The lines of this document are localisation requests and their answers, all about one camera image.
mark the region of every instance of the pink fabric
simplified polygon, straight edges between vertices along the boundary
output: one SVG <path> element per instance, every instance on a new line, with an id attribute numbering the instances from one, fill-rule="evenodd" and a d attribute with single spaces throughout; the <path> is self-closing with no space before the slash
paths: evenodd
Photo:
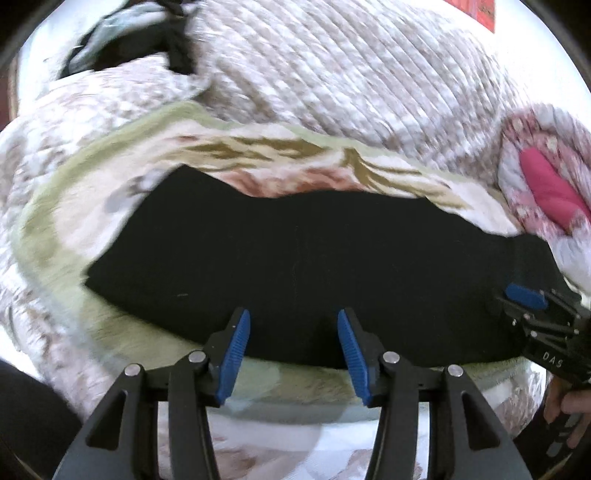
<path id="1" fill-rule="evenodd" d="M 537 148 L 521 151 L 519 162 L 536 204 L 549 219 L 566 232 L 570 231 L 578 211 L 591 221 L 591 210 L 584 199 L 569 182 L 560 177 Z"/>

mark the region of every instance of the red object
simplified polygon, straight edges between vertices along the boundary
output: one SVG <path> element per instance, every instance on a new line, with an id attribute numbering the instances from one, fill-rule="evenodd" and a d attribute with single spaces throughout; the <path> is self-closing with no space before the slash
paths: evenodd
<path id="1" fill-rule="evenodd" d="M 491 32 L 495 31 L 495 0 L 445 0 L 470 15 Z"/>
<path id="2" fill-rule="evenodd" d="M 568 232 L 574 214 L 581 210 L 591 222 L 591 211 L 581 195 L 558 175 L 537 148 L 522 151 L 519 163 L 535 202 L 550 220 Z"/>

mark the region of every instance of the pink floral pattern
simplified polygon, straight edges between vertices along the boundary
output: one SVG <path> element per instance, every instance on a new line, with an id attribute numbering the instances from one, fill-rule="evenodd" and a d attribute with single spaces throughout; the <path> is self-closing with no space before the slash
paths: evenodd
<path id="1" fill-rule="evenodd" d="M 591 223 L 581 212 L 565 231 L 536 204 L 519 164 L 519 153 L 530 147 L 537 148 L 591 206 L 591 134 L 551 105 L 522 111 L 505 123 L 498 178 L 511 212 L 525 230 L 545 239 L 564 275 L 591 291 Z"/>

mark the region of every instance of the beige quilted fabric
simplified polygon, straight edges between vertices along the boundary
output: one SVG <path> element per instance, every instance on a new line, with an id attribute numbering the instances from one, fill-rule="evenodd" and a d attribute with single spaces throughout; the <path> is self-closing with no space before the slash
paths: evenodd
<path id="1" fill-rule="evenodd" d="M 216 63 L 201 101 L 215 116 L 303 125 L 495 183 L 502 120 L 522 102 L 481 35 L 400 0 L 210 0 L 204 15 Z"/>

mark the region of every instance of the wrinkled fabric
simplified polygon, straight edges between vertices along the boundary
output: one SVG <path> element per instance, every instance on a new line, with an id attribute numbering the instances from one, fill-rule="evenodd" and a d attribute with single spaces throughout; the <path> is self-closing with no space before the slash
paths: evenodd
<path id="1" fill-rule="evenodd" d="M 581 210 L 566 231 L 536 203 L 519 164 L 519 154 L 537 148 L 557 174 L 591 206 L 591 133 L 567 112 L 535 105 L 506 122 L 499 166 L 499 186 L 527 232 L 550 244 L 562 273 L 578 288 L 591 292 L 591 222 Z"/>
<path id="2" fill-rule="evenodd" d="M 200 101 L 214 116 L 303 125 L 495 184 L 523 93 L 452 20 L 392 0 L 215 0 L 204 19 L 217 60 Z"/>

